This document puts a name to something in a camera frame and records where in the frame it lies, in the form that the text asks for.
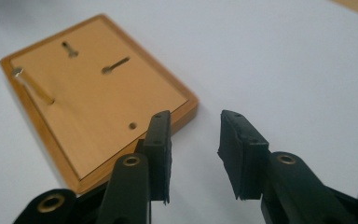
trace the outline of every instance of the wooden plaque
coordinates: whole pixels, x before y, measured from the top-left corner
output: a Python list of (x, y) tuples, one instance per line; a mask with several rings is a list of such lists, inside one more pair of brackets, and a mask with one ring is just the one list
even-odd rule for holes
[[(196, 96), (104, 15), (6, 56), (1, 66), (77, 193), (108, 179), (154, 114), (170, 110), (175, 133), (197, 112)], [(25, 81), (13, 76), (18, 67)]]

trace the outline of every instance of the white table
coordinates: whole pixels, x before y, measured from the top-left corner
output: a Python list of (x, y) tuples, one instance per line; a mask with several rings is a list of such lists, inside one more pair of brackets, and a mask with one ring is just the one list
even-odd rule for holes
[[(0, 0), (0, 59), (100, 13), (200, 98), (172, 137), (172, 202), (153, 203), (153, 223), (264, 223), (260, 201), (235, 201), (216, 154), (222, 109), (357, 197), (357, 13), (330, 1)], [(0, 69), (0, 223), (56, 188), (65, 184)]]

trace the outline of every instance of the light wood panel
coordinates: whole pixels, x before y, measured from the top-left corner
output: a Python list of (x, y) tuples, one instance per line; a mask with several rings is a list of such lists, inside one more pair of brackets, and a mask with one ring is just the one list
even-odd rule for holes
[[(197, 111), (196, 96), (104, 15), (11, 54), (1, 65), (78, 193), (107, 179), (115, 160), (145, 136), (152, 115), (170, 110), (174, 133)], [(11, 75), (19, 66), (54, 98), (52, 105)]]

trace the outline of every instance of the keyhole hanger slot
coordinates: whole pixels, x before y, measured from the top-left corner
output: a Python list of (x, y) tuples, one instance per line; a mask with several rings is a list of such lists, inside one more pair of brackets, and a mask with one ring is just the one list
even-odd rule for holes
[(106, 66), (105, 68), (103, 68), (103, 70), (101, 72), (104, 75), (108, 75), (113, 71), (113, 69), (121, 66), (122, 64), (126, 63), (129, 60), (130, 60), (130, 57), (125, 57), (125, 58), (121, 59), (120, 61), (118, 61), (117, 63), (112, 64), (111, 66)]
[(79, 54), (79, 52), (74, 50), (66, 41), (62, 42), (62, 46), (66, 49), (70, 58), (75, 58)]

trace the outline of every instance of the black plastic part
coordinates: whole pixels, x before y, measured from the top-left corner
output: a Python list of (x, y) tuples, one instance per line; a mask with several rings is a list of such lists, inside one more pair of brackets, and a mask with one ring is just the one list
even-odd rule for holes
[(279, 200), (290, 223), (357, 223), (298, 156), (272, 153), (267, 175), (277, 199), (271, 198), (271, 194), (265, 194), (264, 198), (269, 202)]
[(138, 142), (136, 143), (136, 147), (135, 150), (133, 151), (134, 153), (141, 153), (144, 154), (144, 139), (138, 139)]
[(218, 155), (236, 198), (260, 199), (269, 142), (241, 114), (223, 110)]
[(71, 190), (53, 189), (34, 198), (14, 223), (70, 223), (70, 214), (75, 203), (76, 196)]
[(269, 202), (266, 197), (261, 200), (261, 211), (266, 224), (289, 224), (289, 218), (283, 210), (281, 202), (274, 200)]
[(170, 202), (170, 179), (172, 167), (171, 113), (157, 113), (150, 120), (143, 154), (149, 161), (151, 201)]
[(147, 157), (120, 157), (108, 183), (97, 224), (150, 223), (150, 185)]
[(70, 223), (91, 224), (95, 223), (98, 217), (107, 183), (101, 184), (95, 189), (77, 198), (74, 212)]

